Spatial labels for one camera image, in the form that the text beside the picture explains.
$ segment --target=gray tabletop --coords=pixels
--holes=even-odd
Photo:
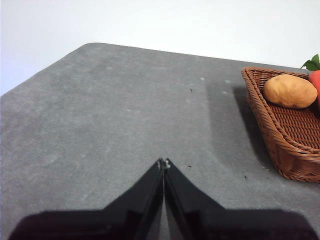
[[[320,184],[276,172],[247,103],[247,66],[299,71],[90,43],[3,95],[2,239],[26,215],[102,209],[158,157],[226,208],[295,211],[319,234]]]

